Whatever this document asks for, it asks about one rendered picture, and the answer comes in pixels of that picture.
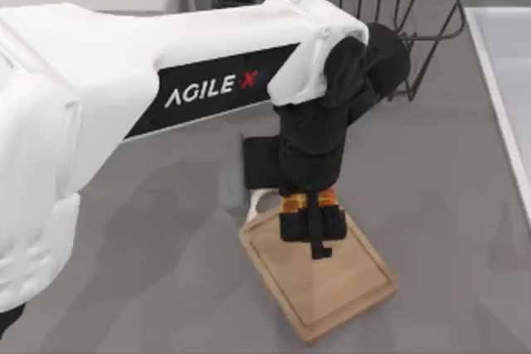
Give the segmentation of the orange bread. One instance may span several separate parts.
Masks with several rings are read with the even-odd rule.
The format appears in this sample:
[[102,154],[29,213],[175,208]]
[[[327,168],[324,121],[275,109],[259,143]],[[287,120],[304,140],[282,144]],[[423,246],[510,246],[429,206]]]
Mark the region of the orange bread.
[[[319,207],[336,206],[338,204],[336,192],[333,188],[325,189],[318,193]],[[296,213],[308,207],[308,195],[305,193],[295,193],[281,197],[281,212]]]

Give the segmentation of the wooden cutting board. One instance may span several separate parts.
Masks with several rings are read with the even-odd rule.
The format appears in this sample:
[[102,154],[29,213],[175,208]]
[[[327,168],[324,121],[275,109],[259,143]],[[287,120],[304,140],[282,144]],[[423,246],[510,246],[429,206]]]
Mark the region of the wooden cutting board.
[[330,244],[332,257],[313,260],[306,243],[281,240],[279,207],[257,210],[267,194],[267,189],[251,193],[240,241],[303,342],[315,342],[397,292],[395,275],[351,217],[345,239]]

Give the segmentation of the white sink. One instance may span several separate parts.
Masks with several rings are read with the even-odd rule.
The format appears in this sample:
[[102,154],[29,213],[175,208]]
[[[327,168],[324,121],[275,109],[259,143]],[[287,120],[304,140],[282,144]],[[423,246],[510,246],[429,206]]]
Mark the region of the white sink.
[[531,230],[531,7],[466,7],[465,17]]

